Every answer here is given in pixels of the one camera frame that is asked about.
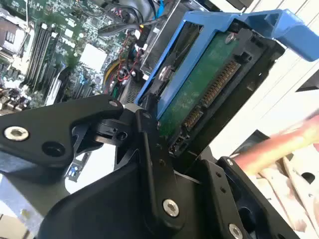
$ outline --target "black plastic bracket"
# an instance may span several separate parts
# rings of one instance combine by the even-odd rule
[[[117,119],[122,112],[121,103],[98,95],[1,116],[0,172],[42,183],[58,180],[74,158],[73,146],[80,134],[72,135],[72,129]],[[25,129],[28,137],[8,139],[5,130],[11,126]]]
[[[218,160],[230,185],[237,210],[249,238],[298,239],[285,220],[273,208],[248,176],[234,160],[222,157]]]
[[[184,226],[186,213],[168,148],[160,140],[154,117],[144,110],[136,111],[136,117],[145,222],[155,235],[173,235]],[[165,212],[163,203],[167,199],[176,203],[178,215],[172,217]]]
[[[238,234],[246,239],[224,170],[208,160],[198,160],[194,171],[204,186],[209,234],[216,238],[234,238]]]

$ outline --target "green circuit board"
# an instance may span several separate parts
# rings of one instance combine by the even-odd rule
[[[182,85],[166,111],[159,119],[159,131],[162,136],[172,136],[179,128],[196,104],[201,100],[211,81],[218,75],[227,58],[231,55],[238,41],[225,44],[229,33],[215,35],[202,57]]]
[[[90,95],[103,93],[104,71],[110,63],[119,58],[121,51],[122,57],[125,57],[126,48],[123,49],[123,42],[127,38],[127,34],[120,32],[109,37],[100,37],[98,29],[122,20],[111,12],[92,16],[92,14],[101,13],[102,10],[99,6],[88,0],[80,2],[76,0],[27,0],[27,2],[28,14],[24,0],[0,0],[0,7],[7,10],[11,15],[23,20],[26,20],[26,16],[28,15],[29,24],[32,25],[32,30],[34,30],[34,39],[37,37],[37,30],[43,24],[58,34],[50,67],[57,69],[55,75],[61,69],[68,67],[70,77],[68,87],[64,91],[66,99],[81,98],[82,95],[76,94],[76,91],[80,89],[84,91],[82,85],[87,88],[91,87]],[[31,34],[24,46],[25,49],[28,48],[28,45],[34,45],[35,41],[32,42],[30,39]],[[89,49],[93,48],[95,51],[92,51],[83,60],[86,47]],[[94,68],[94,66],[88,67],[90,61],[94,61],[98,57],[95,52],[102,52],[103,65],[98,69]],[[0,61],[0,68],[2,68],[2,70],[0,69],[0,85],[16,80],[23,82],[23,75],[26,75],[26,71],[23,72],[23,70],[18,68],[15,69],[13,65],[11,67],[13,72],[19,71],[19,74],[14,74],[12,70],[7,70],[10,64],[5,63],[3,59],[2,61],[3,63]],[[23,95],[31,98],[31,108],[46,105],[43,101],[44,94],[42,92],[23,92]]]
[[[99,12],[99,7],[86,1],[91,10]],[[26,16],[26,4],[24,0],[2,0],[1,4],[17,12],[22,17]],[[63,42],[58,44],[56,50],[56,63],[61,61],[68,65],[75,65],[80,59],[86,43],[94,44],[106,51],[106,53],[117,52],[125,39],[125,34],[120,33],[115,37],[99,38],[99,28],[113,23],[107,15],[92,17],[86,15],[75,0],[29,0],[29,21],[33,21],[35,27],[41,22],[47,25],[56,25],[60,38],[63,37],[74,43],[71,47]]]

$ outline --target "screw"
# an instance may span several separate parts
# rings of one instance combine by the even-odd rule
[[[229,224],[229,231],[236,239],[243,239],[243,234],[235,224]]]
[[[110,104],[111,106],[114,106],[114,107],[117,107],[117,106],[118,106],[118,104],[117,104],[116,102],[114,102],[114,101],[109,101],[109,104]]]
[[[11,126],[4,130],[4,135],[12,141],[24,141],[29,137],[29,132],[19,126]]]
[[[229,43],[232,42],[234,39],[235,39],[235,34],[232,32],[232,33],[230,33],[230,34],[226,37],[225,43],[226,43],[226,44],[229,44]]]
[[[172,199],[164,200],[163,208],[164,211],[172,218],[176,218],[179,214],[178,205]]]
[[[227,163],[230,165],[230,166],[233,166],[234,164],[233,164],[233,162],[228,158],[227,159]]]

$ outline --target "hand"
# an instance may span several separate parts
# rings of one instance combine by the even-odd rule
[[[319,143],[319,115],[305,121],[298,131],[309,144]]]

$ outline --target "cable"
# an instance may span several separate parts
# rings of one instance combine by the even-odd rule
[[[143,25],[143,26],[152,25],[152,24],[158,23],[158,22],[166,20],[166,19],[167,19],[167,15],[164,14],[164,15],[162,15],[154,20],[146,21],[146,22],[142,23],[141,25]]]
[[[155,9],[155,5],[154,5],[154,2],[153,0],[148,0],[149,1],[149,4],[153,10],[153,13],[154,13],[154,18],[156,18],[156,9]]]
[[[133,41],[133,42],[130,44],[129,48],[128,48],[128,54],[127,54],[127,56],[126,56],[125,64],[126,64],[126,68],[127,68],[128,72],[130,72],[130,66],[129,66],[130,52],[132,51],[134,45],[135,45],[135,42]]]
[[[116,33],[119,33],[121,31],[124,31],[126,29],[134,29],[134,30],[140,30],[140,26],[136,23],[132,23],[132,24],[113,24],[113,25],[109,25],[109,26],[105,26],[103,28],[100,28],[98,30],[98,35],[99,36],[104,36],[104,37],[108,37],[108,36],[112,36]]]
[[[155,23],[158,23],[160,21],[166,20],[167,19],[167,15],[162,15],[154,20],[150,20],[150,21],[146,21],[144,23],[142,23],[141,25],[138,25],[137,23],[132,23],[132,24],[113,24],[113,25],[109,25],[109,26],[105,26],[102,27],[98,30],[98,35],[99,36],[112,36],[116,33],[119,33],[121,31],[124,31],[126,29],[135,29],[135,30],[140,30],[140,26],[144,26],[144,25],[152,25]]]
[[[110,73],[116,68],[116,66],[119,65],[119,63],[120,63],[120,60],[115,61],[114,64],[112,64],[111,67],[109,68],[109,70],[105,73],[104,80],[103,80],[103,85],[105,85],[106,80],[108,79]]]
[[[103,11],[102,13],[99,13],[99,14],[91,13],[91,12],[89,12],[89,10],[85,10],[85,9],[84,9],[84,7],[83,7],[82,4],[79,2],[79,0],[76,0],[76,1],[77,1],[77,3],[78,3],[79,7],[81,8],[81,10],[82,10],[85,14],[87,14],[87,15],[89,15],[89,16],[99,17],[99,16],[103,16],[103,15],[106,13],[106,11]]]
[[[117,8],[126,8],[126,9],[132,9],[132,10],[137,11],[139,13],[139,15],[141,16],[141,22],[144,22],[144,18],[143,18],[143,15],[142,15],[141,11],[138,10],[136,7],[128,6],[128,5],[120,5],[120,4],[115,4],[115,3],[111,3],[111,4],[116,6]]]

